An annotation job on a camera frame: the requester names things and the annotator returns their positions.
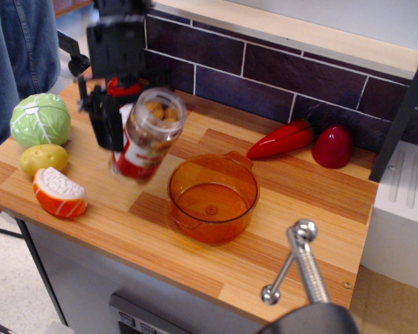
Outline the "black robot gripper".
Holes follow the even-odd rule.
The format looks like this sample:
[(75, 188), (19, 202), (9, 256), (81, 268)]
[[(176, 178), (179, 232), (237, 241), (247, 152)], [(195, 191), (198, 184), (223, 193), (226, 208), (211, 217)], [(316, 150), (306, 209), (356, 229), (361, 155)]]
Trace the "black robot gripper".
[[(164, 66), (149, 66), (146, 60), (144, 15), (113, 15), (101, 17), (86, 29), (93, 79), (113, 77), (136, 79), (148, 88), (172, 89), (171, 71)], [(98, 145), (106, 150), (122, 152), (123, 125), (120, 106), (133, 103), (137, 95), (113, 97), (101, 86), (87, 92), (86, 80), (79, 78), (80, 109), (89, 117)]]

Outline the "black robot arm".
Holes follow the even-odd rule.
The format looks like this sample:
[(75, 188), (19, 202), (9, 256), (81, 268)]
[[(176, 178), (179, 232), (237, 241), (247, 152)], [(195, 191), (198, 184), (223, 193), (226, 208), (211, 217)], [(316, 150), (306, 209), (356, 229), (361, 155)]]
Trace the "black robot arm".
[(123, 151), (120, 107), (135, 103), (144, 79), (149, 88), (171, 86), (171, 71), (146, 64), (145, 20), (151, 1), (96, 1), (99, 20), (86, 29), (93, 79), (104, 79), (87, 91), (83, 76), (77, 78), (79, 109), (88, 112), (98, 145)]

